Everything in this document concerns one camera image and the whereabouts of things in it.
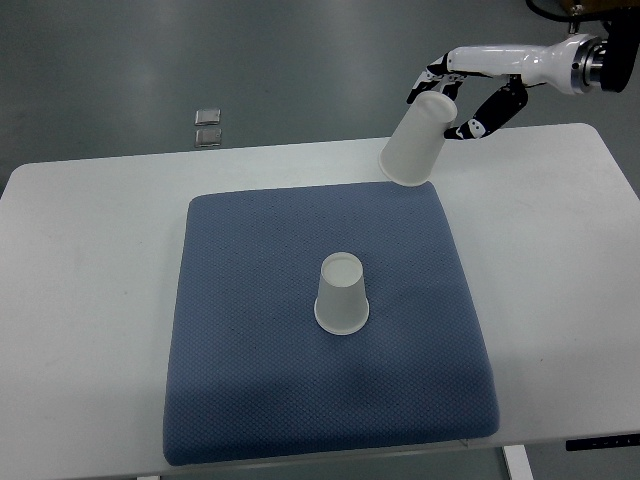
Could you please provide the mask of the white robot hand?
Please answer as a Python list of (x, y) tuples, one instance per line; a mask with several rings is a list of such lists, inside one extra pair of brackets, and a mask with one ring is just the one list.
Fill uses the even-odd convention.
[(471, 140), (487, 137), (503, 127), (528, 102), (525, 86), (548, 84), (564, 94), (582, 94), (590, 90), (585, 80), (590, 36), (574, 35), (551, 46), (494, 45), (458, 47), (431, 62), (418, 76), (407, 104), (419, 94), (439, 91), (455, 100), (465, 74), (488, 77), (516, 75), (492, 94), (471, 119), (445, 131), (444, 138)]

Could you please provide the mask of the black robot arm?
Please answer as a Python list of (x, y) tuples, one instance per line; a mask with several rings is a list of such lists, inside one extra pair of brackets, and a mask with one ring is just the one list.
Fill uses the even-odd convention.
[(506, 83), (458, 127), (453, 140), (487, 137), (527, 104), (528, 90), (549, 85), (567, 95), (593, 89), (622, 92), (639, 51), (637, 1), (528, 1), (529, 10), (569, 26), (565, 40), (551, 46), (483, 45), (457, 47), (431, 62), (414, 83), (407, 103), (427, 91), (455, 100), (469, 77), (504, 78)]

